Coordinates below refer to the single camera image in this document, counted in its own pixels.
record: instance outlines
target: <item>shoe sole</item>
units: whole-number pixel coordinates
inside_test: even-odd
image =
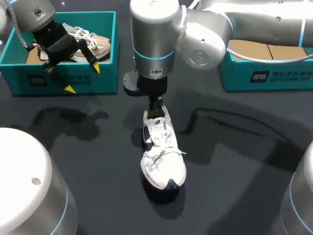
[[[38,57],[41,61],[46,61],[48,59],[48,56],[46,54],[43,54],[44,56],[47,57],[47,59],[42,59],[41,58],[41,53],[43,53],[43,51],[38,50]],[[98,55],[96,56],[97,60],[99,62],[109,59],[111,55],[111,51],[107,52],[106,54],[102,54],[102,55]],[[71,58],[68,59],[71,62],[78,62],[78,63],[82,63],[82,62],[88,62],[87,59],[85,57],[78,57],[78,56],[72,56]]]
[[[143,129],[142,129],[142,135],[143,135],[143,136],[142,136],[142,137],[143,137],[143,141],[144,141],[144,143],[146,144],[146,139],[145,139],[145,135],[144,135]],[[140,166],[141,166],[142,173],[144,174],[144,176],[145,176],[145,178],[148,180],[148,182],[149,182],[153,187],[155,187],[155,188],[157,188],[157,189],[160,189],[160,190],[163,190],[163,188],[157,186],[157,185],[150,179],[150,177],[148,176],[148,174],[147,174],[147,172],[146,172],[146,169],[145,169],[145,167],[144,167],[143,158],[142,158],[141,161],[140,161]],[[178,185],[179,187],[182,186],[183,183],[185,183],[185,180],[186,180],[186,165],[185,165],[185,163],[184,163],[184,172],[183,172],[183,174],[184,174],[184,178],[183,178],[182,183],[181,183],[180,185]]]

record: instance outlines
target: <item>logo on box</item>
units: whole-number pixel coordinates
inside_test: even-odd
[[[32,87],[45,87],[45,77],[42,75],[27,76],[29,83]]]
[[[250,82],[266,82],[268,78],[269,71],[254,71],[252,73]]]

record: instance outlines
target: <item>screw hole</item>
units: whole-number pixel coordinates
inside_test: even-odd
[[[40,9],[36,9],[35,10],[35,15],[36,16],[41,16],[41,10]]]
[[[34,185],[41,185],[41,181],[40,181],[40,179],[38,179],[38,178],[33,178],[33,179],[31,180],[31,182],[32,182]]]

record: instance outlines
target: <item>shoe tongue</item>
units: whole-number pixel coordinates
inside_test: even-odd
[[[157,118],[154,118],[153,121],[155,123],[155,130],[156,131],[164,131],[165,130],[165,126],[164,126],[165,118],[157,117]]]
[[[62,25],[68,33],[76,33],[78,31],[76,28],[74,28],[74,27],[72,27],[66,23],[63,23]]]

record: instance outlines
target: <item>cardboard box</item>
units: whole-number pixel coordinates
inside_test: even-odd
[[[231,40],[228,48],[244,56],[264,60],[287,60],[313,53],[312,48],[282,47]],[[226,53],[220,64],[225,91],[313,89],[313,59],[275,65],[242,60]]]
[[[115,12],[58,12],[54,20],[79,26],[111,40],[109,61],[99,62],[100,74],[89,63],[62,62],[57,65],[61,76],[78,94],[107,94],[117,92],[119,36]],[[32,43],[32,34],[23,34]],[[20,44],[14,29],[0,58],[0,71],[15,95],[69,95],[55,85],[37,60],[37,49],[30,54]]]

